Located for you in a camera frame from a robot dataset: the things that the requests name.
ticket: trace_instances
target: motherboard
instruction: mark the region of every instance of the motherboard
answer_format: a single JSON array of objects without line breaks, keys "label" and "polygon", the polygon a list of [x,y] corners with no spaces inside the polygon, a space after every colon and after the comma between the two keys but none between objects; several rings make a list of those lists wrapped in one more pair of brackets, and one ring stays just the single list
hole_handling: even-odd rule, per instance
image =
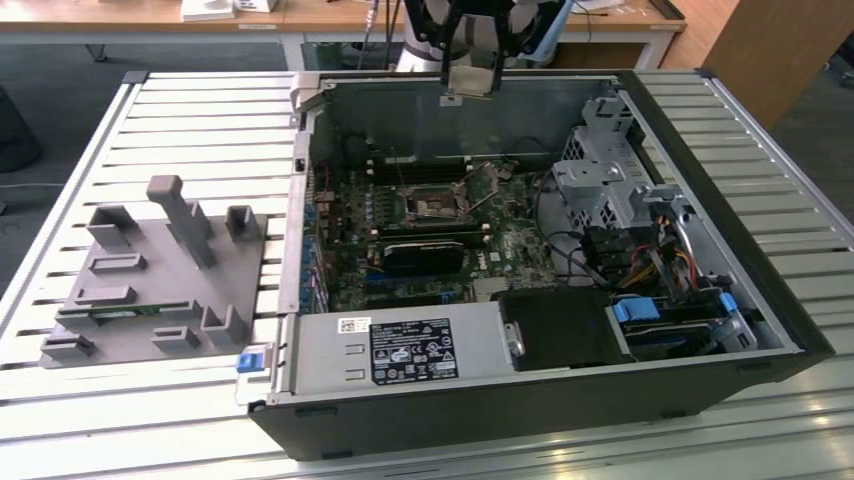
[{"label": "motherboard", "polygon": [[329,311],[489,301],[558,276],[508,159],[387,157],[319,169]]}]

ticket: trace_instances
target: power supply label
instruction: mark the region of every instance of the power supply label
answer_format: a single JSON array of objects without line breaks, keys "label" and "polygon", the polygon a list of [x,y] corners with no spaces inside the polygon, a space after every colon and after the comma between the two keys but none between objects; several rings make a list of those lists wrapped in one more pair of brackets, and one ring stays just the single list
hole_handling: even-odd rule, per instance
[{"label": "power supply label", "polygon": [[457,377],[447,318],[371,325],[371,379],[376,385]]}]

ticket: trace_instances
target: green circuit board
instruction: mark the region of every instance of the green circuit board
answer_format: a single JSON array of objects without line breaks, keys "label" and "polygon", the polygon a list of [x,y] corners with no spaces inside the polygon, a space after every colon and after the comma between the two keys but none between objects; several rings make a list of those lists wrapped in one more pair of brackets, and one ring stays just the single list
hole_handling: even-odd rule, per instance
[{"label": "green circuit board", "polygon": [[[471,208],[483,199],[485,201],[465,215],[459,215],[459,218],[437,220],[459,224],[488,224],[484,248],[464,251],[459,272],[431,277],[385,276],[381,269],[373,266],[377,264],[380,247],[368,237],[377,224],[388,229],[405,228],[413,221],[421,220],[413,220],[411,213],[407,215],[411,208],[407,208],[405,196],[400,195],[403,188],[408,189],[409,197],[413,196],[413,190],[425,191],[424,198],[437,203],[435,211],[444,212],[444,205],[439,204],[439,200],[444,198],[440,192],[443,189],[449,192],[453,185],[376,186],[371,185],[369,179],[361,174],[353,172],[344,181],[333,182],[341,185],[341,189],[336,190],[337,207],[328,207],[324,232],[331,311],[387,308],[383,306],[385,301],[393,299],[393,302],[399,302],[399,299],[407,298],[427,299],[437,304],[472,302],[472,282],[476,279],[501,278],[507,288],[540,287],[556,283],[554,265],[534,221],[528,218],[532,174],[504,173],[507,178],[496,182],[497,171],[492,164],[487,167],[477,166],[464,184],[464,198],[457,196],[457,200],[465,203],[465,208]],[[384,199],[387,204],[381,209],[371,207],[372,199]],[[425,218],[427,222],[433,220],[433,217]]]}]

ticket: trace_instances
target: aluminum slotted table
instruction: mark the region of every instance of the aluminum slotted table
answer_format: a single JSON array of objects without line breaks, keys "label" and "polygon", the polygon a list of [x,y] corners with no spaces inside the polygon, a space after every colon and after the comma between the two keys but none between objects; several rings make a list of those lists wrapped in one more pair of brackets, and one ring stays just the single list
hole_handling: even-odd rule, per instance
[{"label": "aluminum slotted table", "polygon": [[[135,218],[147,179],[176,174],[221,215],[272,216],[253,340],[272,340],[293,129],[291,73],[152,74],[121,85],[33,242],[0,319],[4,478],[826,478],[854,471],[854,231],[714,79],[640,77],[838,355],[695,417],[355,459],[297,463],[235,403],[235,357],[44,370],[95,205]],[[666,179],[672,178],[650,144]]]}]

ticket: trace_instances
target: blue tab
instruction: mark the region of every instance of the blue tab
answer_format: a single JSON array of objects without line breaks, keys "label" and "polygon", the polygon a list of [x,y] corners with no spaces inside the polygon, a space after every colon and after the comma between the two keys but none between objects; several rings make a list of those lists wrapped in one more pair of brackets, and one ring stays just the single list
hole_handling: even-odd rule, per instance
[{"label": "blue tab", "polygon": [[616,317],[616,321],[619,323],[628,321],[628,312],[626,311],[626,307],[623,307],[619,303],[611,307],[614,310],[614,316]]},{"label": "blue tab", "polygon": [[264,371],[264,354],[241,353],[237,358],[237,373],[251,373]]},{"label": "blue tab", "polygon": [[662,316],[658,313],[658,307],[650,297],[624,298],[614,305],[614,313],[620,323],[638,322],[644,320],[658,320]]},{"label": "blue tab", "polygon": [[738,311],[738,303],[735,303],[735,297],[732,297],[731,293],[724,292],[720,294],[719,298],[720,298],[720,305],[723,305],[723,308],[726,309],[726,313],[732,315]]}]

